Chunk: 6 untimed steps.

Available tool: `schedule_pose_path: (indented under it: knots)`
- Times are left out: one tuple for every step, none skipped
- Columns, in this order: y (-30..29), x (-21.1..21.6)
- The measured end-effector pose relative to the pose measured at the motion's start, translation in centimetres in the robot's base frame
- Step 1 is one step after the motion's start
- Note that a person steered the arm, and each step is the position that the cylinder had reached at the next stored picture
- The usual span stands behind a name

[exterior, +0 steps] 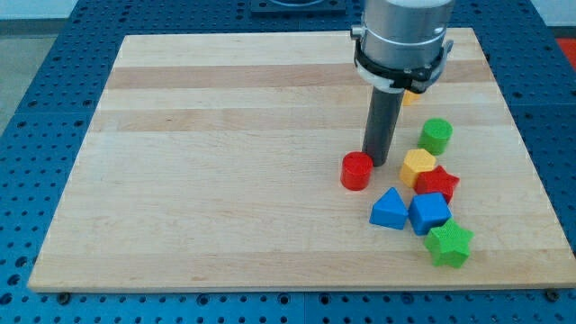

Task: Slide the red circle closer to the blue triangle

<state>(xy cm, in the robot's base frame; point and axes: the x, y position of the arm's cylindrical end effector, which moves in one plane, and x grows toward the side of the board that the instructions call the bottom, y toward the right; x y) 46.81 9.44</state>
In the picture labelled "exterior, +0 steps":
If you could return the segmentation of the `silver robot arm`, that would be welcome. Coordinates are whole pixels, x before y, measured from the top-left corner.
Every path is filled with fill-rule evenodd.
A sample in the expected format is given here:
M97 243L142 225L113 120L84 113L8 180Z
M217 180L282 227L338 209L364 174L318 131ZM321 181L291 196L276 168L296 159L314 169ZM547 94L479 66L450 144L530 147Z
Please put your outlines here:
M445 39L454 6L454 0L366 0L350 31L360 77L390 94L426 92L454 44Z

